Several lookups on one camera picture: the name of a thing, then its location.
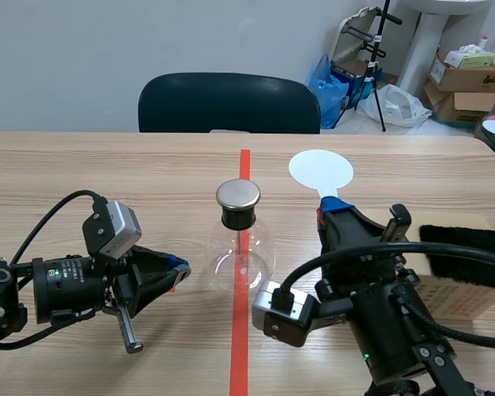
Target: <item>cardboard box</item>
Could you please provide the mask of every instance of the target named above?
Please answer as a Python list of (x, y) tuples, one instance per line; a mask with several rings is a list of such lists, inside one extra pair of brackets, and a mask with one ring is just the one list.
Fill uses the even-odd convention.
[(495, 93), (495, 66), (454, 68), (438, 54), (431, 69), (431, 80), (439, 91)]
[(464, 54), (460, 51), (450, 51), (444, 62), (454, 68), (482, 68), (492, 64), (495, 54), (491, 52), (481, 52), (478, 54)]
[(474, 128), (495, 106), (495, 93), (442, 92), (432, 82), (423, 91), (433, 118), (455, 128)]
[[(392, 215), (388, 210), (363, 210), (363, 214), (379, 224), (387, 224)], [(409, 241), (419, 241), (421, 225), (489, 229), (483, 216), (478, 214), (428, 213), (411, 211), (412, 225), (407, 232)], [(422, 254), (408, 254), (406, 268), (413, 269), (420, 278), (417, 292), (436, 319), (474, 320), (495, 304), (495, 289), (458, 283), (452, 279), (435, 278)]]

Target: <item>blue plastic bag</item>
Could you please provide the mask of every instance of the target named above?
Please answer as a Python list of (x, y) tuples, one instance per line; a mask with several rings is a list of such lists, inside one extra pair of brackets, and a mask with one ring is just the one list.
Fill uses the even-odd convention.
[(348, 83), (342, 83), (330, 74), (328, 55), (324, 55), (313, 72), (309, 88), (321, 107), (321, 128), (331, 129), (341, 114), (341, 102), (348, 91)]

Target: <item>black tripod stand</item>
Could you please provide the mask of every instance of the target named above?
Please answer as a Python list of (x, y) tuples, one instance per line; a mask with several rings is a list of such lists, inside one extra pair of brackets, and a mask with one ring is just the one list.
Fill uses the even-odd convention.
[(379, 7), (376, 8), (376, 15), (378, 17), (381, 17), (381, 20), (379, 21), (378, 33), (372, 36), (369, 40), (367, 40), (367, 37), (370, 37), (370, 35), (367, 32), (359, 31), (355, 27), (350, 27), (346, 31), (342, 31), (342, 33), (347, 33), (357, 37), (358, 39), (363, 39), (363, 46), (361, 48), (365, 50), (369, 50), (372, 53), (372, 55), (370, 56), (370, 61), (365, 72), (365, 77), (363, 78), (363, 81), (361, 82), (359, 89), (356, 91), (354, 97), (350, 98), (350, 100), (348, 101), (349, 104), (345, 106), (345, 108), (337, 118), (336, 123), (333, 125), (332, 129), (336, 127), (337, 123), (343, 117), (345, 112), (350, 109), (350, 104), (356, 99), (356, 97), (358, 97), (358, 99), (356, 101), (356, 105), (354, 106), (354, 111), (357, 110), (357, 105), (359, 104), (361, 98), (363, 97), (363, 91), (365, 90), (365, 85), (367, 83), (372, 83), (372, 90), (374, 91), (374, 96), (376, 98), (376, 105), (378, 107), (379, 119), (381, 120), (381, 127), (384, 132), (386, 131), (385, 123), (383, 121), (383, 114), (381, 113), (380, 99), (378, 99), (377, 77), (378, 77), (379, 62), (377, 61), (377, 58), (378, 56), (380, 58), (383, 58), (385, 56), (385, 52), (381, 51), (380, 49), (380, 42), (383, 35), (385, 21), (389, 20), (395, 23), (396, 25), (402, 25), (403, 23), (401, 19), (387, 13), (387, 11), (389, 10), (389, 5), (390, 5), (390, 0), (385, 0), (385, 5), (383, 10)]

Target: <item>chair backrest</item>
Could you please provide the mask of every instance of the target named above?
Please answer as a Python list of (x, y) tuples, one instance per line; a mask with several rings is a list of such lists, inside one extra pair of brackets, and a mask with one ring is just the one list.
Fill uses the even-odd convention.
[(139, 98), (140, 132), (319, 134), (321, 115), (305, 85), (235, 73), (176, 73), (152, 80)]

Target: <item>white sink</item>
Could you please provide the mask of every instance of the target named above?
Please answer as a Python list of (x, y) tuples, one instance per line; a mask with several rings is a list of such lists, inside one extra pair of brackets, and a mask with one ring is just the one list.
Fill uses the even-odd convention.
[(432, 60), (449, 15), (477, 12), (492, 0), (402, 0), (410, 8), (422, 13), (420, 25), (412, 39), (411, 48), (398, 86), (411, 95), (419, 96), (431, 70)]
[(410, 8), (428, 14), (471, 14), (488, 4), (488, 0), (403, 0)]

